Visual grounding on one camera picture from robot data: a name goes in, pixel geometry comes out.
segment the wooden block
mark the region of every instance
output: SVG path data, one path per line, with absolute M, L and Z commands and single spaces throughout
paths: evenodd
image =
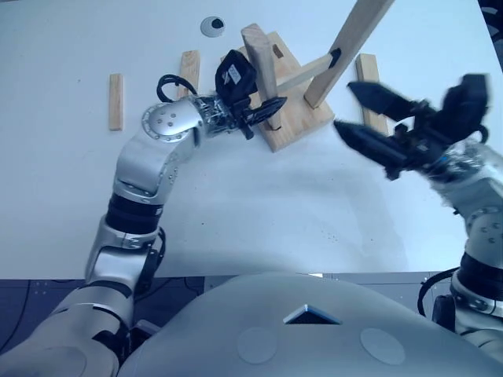
M 267 35 L 257 24 L 241 30 L 244 47 L 251 65 L 257 70 L 257 88 L 262 102 L 277 97 L 276 75 L 274 73 L 273 49 Z M 281 113 L 277 112 L 267 122 L 271 130 L 281 128 Z
M 123 76 L 120 73 L 110 75 L 108 129 L 111 131 L 123 129 Z
M 200 54 L 199 51 L 185 51 L 182 54 L 182 63 L 180 65 L 180 77 L 184 78 L 192 84 L 197 91 L 199 86 L 199 66 Z M 190 91 L 184 86 L 178 86 L 178 99 L 191 94 Z
M 394 0 L 357 0 L 329 51 L 340 49 L 336 65 L 316 76 L 304 97 L 311 107 L 318 107 L 361 49 Z
M 313 60 L 310 63 L 303 65 L 294 73 L 278 79 L 276 83 L 277 92 L 285 92 L 286 90 L 291 89 L 292 87 L 312 79 L 314 76 L 326 71 L 329 69 L 332 59 L 332 55 L 327 53 L 323 57 L 319 57 L 317 60 Z
M 375 55 L 361 53 L 357 56 L 356 74 L 358 81 L 374 81 L 379 82 L 379 71 L 377 70 L 377 60 Z M 381 132 L 386 136 L 390 136 L 387 128 L 386 117 L 378 115 L 370 111 L 368 108 L 363 108 L 363 122 L 371 126 L 374 130 Z
M 274 72 L 278 80 L 287 77 L 300 69 L 300 64 L 292 55 L 283 40 L 277 34 L 272 32 L 267 35 L 273 49 Z M 240 52 L 245 56 L 246 49 L 241 47 Z M 281 108 L 281 128 L 272 131 L 267 124 L 261 123 L 259 128 L 267 140 L 273 152 L 276 152 L 301 137 L 319 129 L 333 120 L 332 109 L 326 102 L 322 102 L 318 108 L 312 109 L 305 102 L 303 95 L 308 83 L 302 83 L 294 86 L 281 95 L 288 97 L 288 100 Z M 251 96 L 251 106 L 256 108 L 260 106 L 261 100 L 257 93 Z

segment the black mount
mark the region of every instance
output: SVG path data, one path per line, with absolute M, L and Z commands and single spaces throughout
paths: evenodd
M 250 126 L 270 118 L 286 102 L 286 97 L 275 97 L 251 109 L 249 96 L 257 91 L 256 79 L 257 71 L 242 53 L 234 49 L 229 51 L 215 73 L 217 94 L 232 112 L 247 140 L 253 137 Z

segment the robotic arm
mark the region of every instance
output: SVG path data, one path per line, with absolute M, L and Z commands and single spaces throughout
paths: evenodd
M 216 94 L 173 102 L 165 83 L 188 86 L 178 76 L 161 78 L 161 104 L 147 109 L 142 128 L 120 153 L 108 212 L 100 221 L 86 266 L 86 284 L 70 293 L 19 346 L 0 357 L 0 376 L 114 376 L 128 355 L 134 295 L 149 289 L 163 259 L 159 219 L 178 167 L 206 138 L 242 130 L 278 111 L 286 98 L 250 108 L 256 71 L 231 50 L 215 75 Z
M 468 241 L 451 293 L 435 302 L 433 320 L 503 363 L 503 158 L 485 145 L 481 125 L 487 92 L 483 75 L 450 88 L 442 110 L 408 101 L 374 82 L 351 82 L 363 106 L 403 123 L 391 137 L 368 126 L 335 121 L 344 142 L 384 166 L 387 177 L 416 170 L 463 217 Z M 480 132 L 481 141 L 467 138 Z

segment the wire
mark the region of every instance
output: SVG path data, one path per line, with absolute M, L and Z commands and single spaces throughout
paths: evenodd
M 0 347 L 0 353 L 2 353 L 2 351 L 7 347 L 7 345 L 9 344 L 9 342 L 12 340 L 12 338 L 14 337 L 14 335 L 17 333 L 17 330 L 19 329 L 19 326 L 21 325 L 21 322 L 22 322 L 23 317 L 24 317 L 24 312 L 26 311 L 26 304 L 28 303 L 28 295 L 30 294 L 30 284 L 31 284 L 31 280 L 28 281 L 28 285 L 26 287 L 26 295 L 24 296 L 23 306 L 21 307 L 21 312 L 20 312 L 19 317 L 17 318 L 16 325 L 14 326 L 14 329 L 10 333 L 9 337 L 7 338 L 7 340 L 4 341 L 2 347 Z
M 199 291 L 196 289 L 196 288 L 192 288 L 189 286 L 189 284 L 187 283 L 187 278 L 184 277 L 183 278 L 183 284 L 185 285 L 185 288 L 187 288 L 189 291 L 192 291 L 196 294 L 196 297 L 199 296 Z
M 164 254 L 166 253 L 166 232 L 164 232 L 164 229 L 162 226 L 159 227 L 159 238 L 160 238 L 160 250 L 159 250 L 159 257 L 157 259 L 157 267 L 160 266 L 160 263 L 164 259 Z
M 424 296 L 428 293 L 431 287 L 433 287 L 439 281 L 452 277 L 454 272 L 456 272 L 458 269 L 459 267 L 456 267 L 453 269 L 448 269 L 447 271 L 443 271 L 441 273 L 437 273 L 436 275 L 433 275 L 432 277 L 421 283 L 422 287 L 419 290 L 419 294 L 417 295 L 417 311 L 421 316 L 426 317 L 426 314 L 424 313 L 423 300 Z
M 163 289 L 164 287 L 166 287 L 166 285 L 172 281 L 173 279 L 172 278 L 169 278 L 169 279 L 166 279 L 166 281 L 164 283 L 162 283 L 159 287 L 157 287 L 156 289 L 152 289 L 150 292 L 146 293 L 145 295 L 141 296 L 141 297 L 138 297 L 134 300 L 134 303 L 137 304 L 139 303 L 140 301 L 143 301 L 145 300 L 146 298 L 154 295 L 155 293 L 157 293 L 158 291 L 160 291 L 161 289 Z
M 167 102 L 167 103 L 173 102 L 173 100 L 168 98 L 166 96 L 166 94 L 164 94 L 164 92 L 163 92 L 163 86 L 165 86 L 166 84 L 175 84 L 176 86 L 182 85 L 185 88 L 187 88 L 188 90 L 190 90 L 190 92 L 194 96 L 197 95 L 197 91 L 194 89 L 192 84 L 190 82 L 188 82 L 187 80 L 185 80 L 183 77 L 180 77 L 177 75 L 164 75 L 163 77 L 161 77 L 159 79 L 159 82 L 157 83 L 157 89 L 156 89 L 157 97 L 159 98 L 159 100 L 161 102 Z

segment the wooden frame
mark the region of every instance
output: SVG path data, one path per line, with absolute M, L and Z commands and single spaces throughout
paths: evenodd
M 248 56 L 258 75 L 259 98 L 252 96 L 252 105 L 277 95 L 288 97 L 283 108 L 260 126 L 273 152 L 333 119 L 325 103 L 327 94 L 393 1 L 357 0 L 329 53 L 302 67 L 277 33 L 266 35 L 257 24 L 241 31 L 244 47 L 240 51 Z

